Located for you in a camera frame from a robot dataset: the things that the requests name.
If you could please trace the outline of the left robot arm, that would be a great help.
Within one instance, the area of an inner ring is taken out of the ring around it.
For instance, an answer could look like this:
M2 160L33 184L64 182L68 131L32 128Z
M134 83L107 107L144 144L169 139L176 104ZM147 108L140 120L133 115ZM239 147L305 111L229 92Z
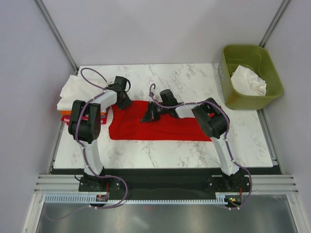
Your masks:
M117 76L112 84L89 101L75 100L72 104L68 131L82 150L84 173L92 176L89 184L96 191L105 189L107 184L97 141L101 132L101 112L112 105L120 110L129 107L132 104L127 94L130 88L127 78Z

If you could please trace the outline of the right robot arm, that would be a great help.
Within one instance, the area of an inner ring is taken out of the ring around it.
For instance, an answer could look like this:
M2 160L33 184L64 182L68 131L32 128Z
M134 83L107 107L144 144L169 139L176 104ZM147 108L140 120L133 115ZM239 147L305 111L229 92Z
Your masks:
M172 91L165 89L160 92L161 102L155 99L155 94L150 90L149 97L152 101L147 105L147 111L142 123L160 120L164 114L178 119L194 118L202 132L212 140L217 151L221 170L224 175L223 187L228 191L234 191L240 186L240 179L236 176L240 172L240 166L235 161L228 141L230 120L219 104L208 98L200 102L178 102Z

